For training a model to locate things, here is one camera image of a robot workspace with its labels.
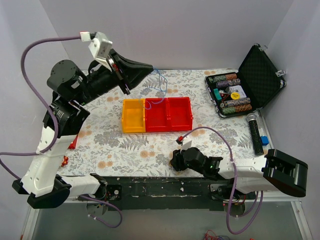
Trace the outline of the yellow plastic bin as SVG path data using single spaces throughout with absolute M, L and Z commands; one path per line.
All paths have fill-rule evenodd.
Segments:
M 123 100 L 121 125 L 124 134 L 146 132 L 144 99 Z

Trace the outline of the red plastic bin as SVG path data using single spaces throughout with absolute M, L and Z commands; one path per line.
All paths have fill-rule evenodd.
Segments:
M 193 128 L 193 114 L 190 98 L 169 97 L 167 100 L 171 131 L 190 131 Z
M 171 123 L 168 100 L 164 98 L 145 99 L 145 130 L 147 133 L 170 132 Z

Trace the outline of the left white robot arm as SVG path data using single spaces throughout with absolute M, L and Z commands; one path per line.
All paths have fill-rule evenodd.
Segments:
M 75 196 L 92 196 L 95 200 L 106 196 L 107 182 L 98 174 L 61 176 L 58 169 L 90 114 L 85 106 L 115 87 L 129 94 L 154 69 L 115 50 L 108 54 L 107 63 L 105 67 L 92 61 L 88 74 L 68 59 L 51 69 L 47 85 L 52 89 L 52 102 L 43 119 L 36 155 L 26 174 L 12 183 L 17 193 L 28 196 L 32 208 L 53 209 Z

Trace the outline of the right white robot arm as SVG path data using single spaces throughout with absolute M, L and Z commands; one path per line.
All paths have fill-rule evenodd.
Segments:
M 308 164 L 277 149 L 266 155 L 230 161 L 206 156 L 196 147 L 174 150 L 170 164 L 177 172 L 191 169 L 213 181 L 236 181 L 226 186 L 227 195 L 237 199 L 243 194 L 280 191 L 288 196 L 306 196 Z

